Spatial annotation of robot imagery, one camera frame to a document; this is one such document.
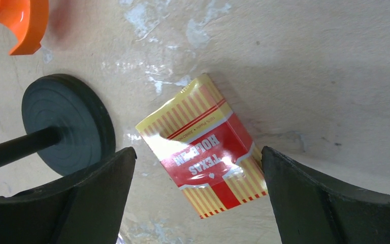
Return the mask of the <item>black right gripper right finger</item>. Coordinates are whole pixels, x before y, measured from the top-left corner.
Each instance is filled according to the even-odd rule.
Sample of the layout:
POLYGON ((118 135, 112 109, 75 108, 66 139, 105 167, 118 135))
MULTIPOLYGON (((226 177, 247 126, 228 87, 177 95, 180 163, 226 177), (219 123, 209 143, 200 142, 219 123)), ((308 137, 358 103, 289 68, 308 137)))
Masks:
POLYGON ((283 243, 390 243, 390 195, 331 177, 268 146, 262 166, 283 243))

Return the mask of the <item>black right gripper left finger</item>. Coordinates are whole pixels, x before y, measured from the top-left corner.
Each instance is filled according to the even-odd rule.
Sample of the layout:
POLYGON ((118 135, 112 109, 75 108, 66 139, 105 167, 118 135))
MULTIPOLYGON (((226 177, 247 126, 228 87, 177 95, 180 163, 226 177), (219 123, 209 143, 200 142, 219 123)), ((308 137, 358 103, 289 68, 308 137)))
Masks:
POLYGON ((126 147, 47 184, 0 196, 0 243, 116 243, 136 159, 126 147))

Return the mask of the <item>red playing card box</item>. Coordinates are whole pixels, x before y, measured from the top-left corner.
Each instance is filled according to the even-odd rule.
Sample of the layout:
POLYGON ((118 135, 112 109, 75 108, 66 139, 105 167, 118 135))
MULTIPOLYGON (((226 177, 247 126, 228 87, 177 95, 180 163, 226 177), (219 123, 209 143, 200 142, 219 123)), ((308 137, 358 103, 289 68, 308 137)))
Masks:
POLYGON ((202 219, 268 193, 261 151, 207 74, 136 129, 202 219))

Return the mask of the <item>orange curved toy track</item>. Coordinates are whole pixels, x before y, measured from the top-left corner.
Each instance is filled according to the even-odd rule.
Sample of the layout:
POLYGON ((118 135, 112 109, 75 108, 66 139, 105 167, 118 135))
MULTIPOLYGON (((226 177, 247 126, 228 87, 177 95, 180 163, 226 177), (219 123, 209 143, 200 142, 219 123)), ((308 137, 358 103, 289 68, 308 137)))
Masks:
POLYGON ((9 55, 32 55, 41 47, 49 18, 48 0, 0 0, 0 24, 16 37, 9 55))

